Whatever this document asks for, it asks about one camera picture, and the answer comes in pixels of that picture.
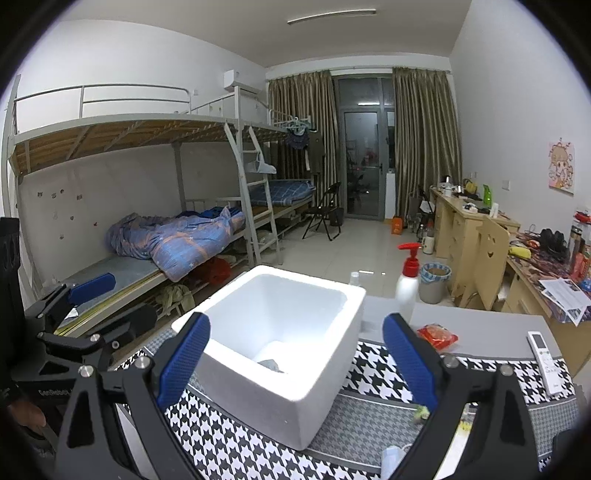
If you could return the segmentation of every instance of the red bag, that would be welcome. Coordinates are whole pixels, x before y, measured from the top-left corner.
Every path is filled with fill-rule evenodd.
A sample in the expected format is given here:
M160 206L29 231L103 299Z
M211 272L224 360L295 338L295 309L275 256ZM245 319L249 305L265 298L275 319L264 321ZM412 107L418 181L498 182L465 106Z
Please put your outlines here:
M230 278L232 269L230 264L225 260L213 257L198 267L195 267L193 269L193 275L204 282L219 285Z
M434 323L419 328L417 335L433 345L437 351L443 350L458 340L457 335Z

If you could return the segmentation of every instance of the red pump cap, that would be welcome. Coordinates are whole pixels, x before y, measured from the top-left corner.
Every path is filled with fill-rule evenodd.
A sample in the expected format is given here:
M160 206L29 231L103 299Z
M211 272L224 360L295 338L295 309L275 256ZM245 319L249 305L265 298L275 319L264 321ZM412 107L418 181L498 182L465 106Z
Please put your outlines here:
M398 246L399 250L410 250L410 257L404 261L404 267L402 268L402 274L405 277L416 277L418 276L418 259L417 252L421 248L421 244L402 244Z

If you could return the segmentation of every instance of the trash can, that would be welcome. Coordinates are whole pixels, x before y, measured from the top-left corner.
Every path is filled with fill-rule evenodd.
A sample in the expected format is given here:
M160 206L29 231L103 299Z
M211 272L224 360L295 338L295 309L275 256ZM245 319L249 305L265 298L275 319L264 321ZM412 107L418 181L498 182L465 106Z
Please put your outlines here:
M421 267L421 284L418 296L425 303L439 303L446 293L446 281L452 276L452 269L438 262L425 263Z

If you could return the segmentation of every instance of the anime poster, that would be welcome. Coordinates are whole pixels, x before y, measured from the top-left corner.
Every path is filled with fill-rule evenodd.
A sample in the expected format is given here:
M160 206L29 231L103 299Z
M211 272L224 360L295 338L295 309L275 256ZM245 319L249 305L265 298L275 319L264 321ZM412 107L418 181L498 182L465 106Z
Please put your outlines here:
M562 143L562 138L550 144L550 166L548 186L564 192L574 193L574 145Z

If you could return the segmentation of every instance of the desk drawer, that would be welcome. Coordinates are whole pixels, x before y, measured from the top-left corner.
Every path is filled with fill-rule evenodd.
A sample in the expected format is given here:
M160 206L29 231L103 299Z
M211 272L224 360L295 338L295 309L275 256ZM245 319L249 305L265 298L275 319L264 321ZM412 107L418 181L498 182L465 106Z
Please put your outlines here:
M544 316L544 309L541 307L538 299L532 294L532 292L530 292L524 281L518 275L515 276L511 283L506 303L514 313Z

